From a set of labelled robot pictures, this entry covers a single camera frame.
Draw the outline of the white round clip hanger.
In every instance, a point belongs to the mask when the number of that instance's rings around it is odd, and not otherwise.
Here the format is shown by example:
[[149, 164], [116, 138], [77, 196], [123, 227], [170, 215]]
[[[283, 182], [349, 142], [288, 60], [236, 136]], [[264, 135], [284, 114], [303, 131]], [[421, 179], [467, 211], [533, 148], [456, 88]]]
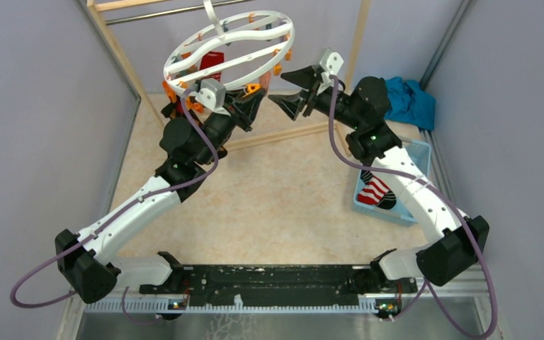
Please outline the white round clip hanger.
[[[269, 74], [277, 77], [293, 54], [295, 24], [278, 11], [256, 10], [219, 18], [212, 1], [204, 1], [210, 24], [183, 41], [167, 58], [163, 80], [176, 93], [209, 73], [222, 72], [222, 84], [234, 90]], [[200, 71], [203, 56], [225, 54], [222, 64]]]

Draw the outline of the red snowflake sock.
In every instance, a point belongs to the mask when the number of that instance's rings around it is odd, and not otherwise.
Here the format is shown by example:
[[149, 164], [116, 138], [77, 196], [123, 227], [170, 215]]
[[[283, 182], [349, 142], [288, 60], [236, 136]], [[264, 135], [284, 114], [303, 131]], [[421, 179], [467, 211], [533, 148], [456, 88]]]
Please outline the red snowflake sock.
[[[202, 57], [199, 65], [199, 70], [207, 70], [211, 67], [222, 64], [225, 61], [225, 54], [223, 52], [212, 51]], [[221, 82], [222, 72], [209, 73], [205, 78], [213, 78], [218, 82]]]

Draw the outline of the black orange sock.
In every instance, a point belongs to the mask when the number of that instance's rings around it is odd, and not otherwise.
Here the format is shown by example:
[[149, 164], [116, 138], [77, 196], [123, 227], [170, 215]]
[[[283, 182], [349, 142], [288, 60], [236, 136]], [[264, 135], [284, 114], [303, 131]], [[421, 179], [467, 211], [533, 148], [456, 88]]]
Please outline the black orange sock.
[[160, 113], [168, 119], [175, 119], [184, 116], [180, 99], [169, 99], [169, 103], [160, 110]]

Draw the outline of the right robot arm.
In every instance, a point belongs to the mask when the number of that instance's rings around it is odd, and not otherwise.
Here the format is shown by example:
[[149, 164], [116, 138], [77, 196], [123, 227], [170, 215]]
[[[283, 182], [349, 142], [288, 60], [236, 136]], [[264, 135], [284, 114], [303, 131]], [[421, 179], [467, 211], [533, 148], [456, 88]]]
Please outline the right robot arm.
[[370, 281], [376, 290], [388, 292], [399, 279], [410, 277], [443, 286], [475, 264], [488, 271], [483, 257], [487, 221], [456, 208], [412, 161], [385, 122], [391, 103], [383, 78], [364, 77], [347, 94], [340, 90], [338, 78], [321, 67], [283, 72], [280, 77], [300, 92], [269, 98], [293, 120], [316, 110], [328, 116], [330, 125], [338, 122], [352, 128], [346, 136], [355, 158], [351, 165], [386, 184], [423, 229], [426, 245], [386, 251], [373, 260]]

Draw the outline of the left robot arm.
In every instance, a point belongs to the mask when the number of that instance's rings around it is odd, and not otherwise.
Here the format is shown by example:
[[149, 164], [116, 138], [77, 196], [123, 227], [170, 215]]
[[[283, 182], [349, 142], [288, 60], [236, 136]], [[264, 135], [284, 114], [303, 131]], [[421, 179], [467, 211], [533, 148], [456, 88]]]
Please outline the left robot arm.
[[160, 287], [179, 291], [184, 274], [175, 269], [172, 257], [121, 258], [118, 252], [148, 224], [193, 195], [203, 183], [203, 166], [223, 158], [224, 143], [236, 127], [250, 130], [266, 89], [234, 90], [225, 94], [225, 113], [211, 113], [193, 127], [187, 118], [168, 122], [160, 146], [166, 161], [147, 182], [121, 206], [99, 221], [73, 233], [68, 229], [55, 238], [57, 267], [74, 291], [87, 304], [113, 290]]

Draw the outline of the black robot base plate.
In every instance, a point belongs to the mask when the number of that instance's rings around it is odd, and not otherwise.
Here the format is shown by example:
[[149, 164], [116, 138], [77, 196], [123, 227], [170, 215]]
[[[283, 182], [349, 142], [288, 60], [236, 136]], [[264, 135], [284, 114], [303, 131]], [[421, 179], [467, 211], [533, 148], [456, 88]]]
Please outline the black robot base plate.
[[362, 295], [415, 293], [413, 278], [383, 280], [369, 265], [188, 265], [143, 295], [180, 295], [191, 307], [226, 307], [239, 296], [246, 307], [356, 306]]

